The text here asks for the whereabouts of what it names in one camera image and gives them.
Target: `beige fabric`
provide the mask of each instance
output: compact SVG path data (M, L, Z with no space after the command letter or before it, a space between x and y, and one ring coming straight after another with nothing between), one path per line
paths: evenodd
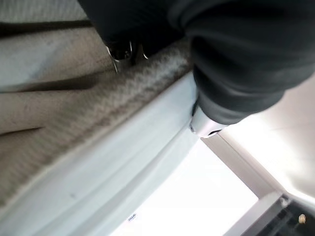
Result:
M191 69L186 42L117 76L93 28L34 32L40 23L85 19L76 0L0 1L0 29L27 25L0 38L0 208Z
M0 22L78 21L86 15L77 0L1 0Z
M92 74L114 68L97 32L81 28L0 39L0 72L0 92L8 92L91 87Z
M7 156L9 151L18 148L22 143L35 134L39 129L30 129L19 132L12 132L5 135L0 135L0 162L1 159Z
M98 135L108 134L189 70L187 42L120 76L100 76L46 125L0 160L0 207L48 165Z

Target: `black fabric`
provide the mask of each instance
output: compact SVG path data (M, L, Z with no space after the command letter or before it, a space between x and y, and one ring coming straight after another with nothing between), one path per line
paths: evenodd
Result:
M191 39L200 106L222 124L269 108L315 71L314 1L79 1L105 41L169 25L184 32ZM156 30L167 42L179 33ZM163 41L151 38L153 44Z

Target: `window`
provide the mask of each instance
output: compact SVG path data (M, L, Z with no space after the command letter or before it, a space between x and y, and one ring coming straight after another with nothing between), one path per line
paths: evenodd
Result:
M221 236L258 200L201 141L112 236Z

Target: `dark object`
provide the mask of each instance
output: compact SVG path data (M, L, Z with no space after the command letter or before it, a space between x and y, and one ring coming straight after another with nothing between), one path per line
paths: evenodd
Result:
M147 56L191 39L203 112L234 124L315 71L315 1L79 0L106 44L139 41Z
M276 202L242 236L313 236L315 218L296 202L283 207Z

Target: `bright light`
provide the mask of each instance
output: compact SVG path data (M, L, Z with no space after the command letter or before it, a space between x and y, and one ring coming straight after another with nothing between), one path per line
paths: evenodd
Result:
M301 166L294 158L297 154L279 137L270 132L270 127L258 116L250 116L244 121L232 125L226 132L245 148L288 192L297 190L287 174L298 173Z
M221 236L257 201L201 141L112 236Z

